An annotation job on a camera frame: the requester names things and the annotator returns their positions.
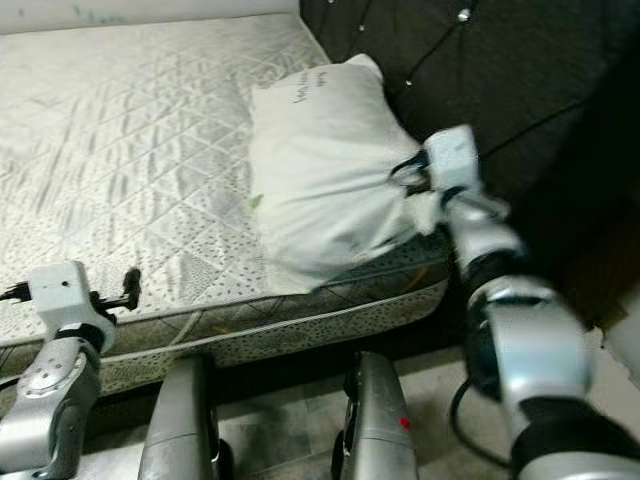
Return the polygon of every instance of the quilted mattress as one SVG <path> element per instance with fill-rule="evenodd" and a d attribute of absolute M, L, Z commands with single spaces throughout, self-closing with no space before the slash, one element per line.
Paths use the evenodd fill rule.
<path fill-rule="evenodd" d="M 162 378 L 175 355 L 232 365 L 424 317 L 445 242 L 417 237 L 307 296 L 274 298 L 247 209 L 250 92 L 327 59 L 291 15 L 7 35 L 0 40 L 0 288 L 85 263 L 92 288 L 143 274 L 104 392 Z M 2 376 L 44 326 L 0 303 Z"/>

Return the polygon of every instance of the pillowcase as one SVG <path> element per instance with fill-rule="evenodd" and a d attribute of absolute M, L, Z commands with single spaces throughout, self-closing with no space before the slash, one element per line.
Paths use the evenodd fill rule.
<path fill-rule="evenodd" d="M 251 204 L 272 294 L 308 293 L 416 234 L 391 169 L 420 150 L 366 55 L 253 91 Z"/>

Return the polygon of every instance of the dark tufted headboard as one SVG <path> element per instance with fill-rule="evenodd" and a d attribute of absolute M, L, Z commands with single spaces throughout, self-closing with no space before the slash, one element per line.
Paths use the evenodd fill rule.
<path fill-rule="evenodd" d="M 333 61 L 378 62 L 418 140 L 473 126 L 487 188 L 511 202 L 546 267 L 640 175 L 640 160 L 613 158 L 631 141 L 622 110 L 640 110 L 629 97 L 640 52 L 625 57 L 638 48 L 638 0 L 302 0 L 301 11 Z"/>

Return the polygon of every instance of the white wall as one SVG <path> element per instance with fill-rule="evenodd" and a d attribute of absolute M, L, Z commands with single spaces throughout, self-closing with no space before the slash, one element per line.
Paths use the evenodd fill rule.
<path fill-rule="evenodd" d="M 298 13 L 298 1 L 0 0 L 0 33 L 285 12 Z"/>

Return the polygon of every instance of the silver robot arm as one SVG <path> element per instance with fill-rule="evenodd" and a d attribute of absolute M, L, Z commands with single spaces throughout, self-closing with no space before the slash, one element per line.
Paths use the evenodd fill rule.
<path fill-rule="evenodd" d="M 89 289 L 84 265 L 68 262 L 32 272 L 0 300 L 32 300 L 47 327 L 45 343 L 17 383 L 16 401 L 0 421 L 0 478 L 72 478 L 85 425 L 100 394 L 100 355 L 113 345 L 115 307 L 136 308 L 140 272 L 125 276 L 120 297 Z"/>
<path fill-rule="evenodd" d="M 640 447 L 587 402 L 592 352 L 555 290 L 532 274 L 507 209 L 478 189 L 443 192 L 442 219 L 469 292 L 471 384 L 501 402 L 522 480 L 640 479 Z"/>

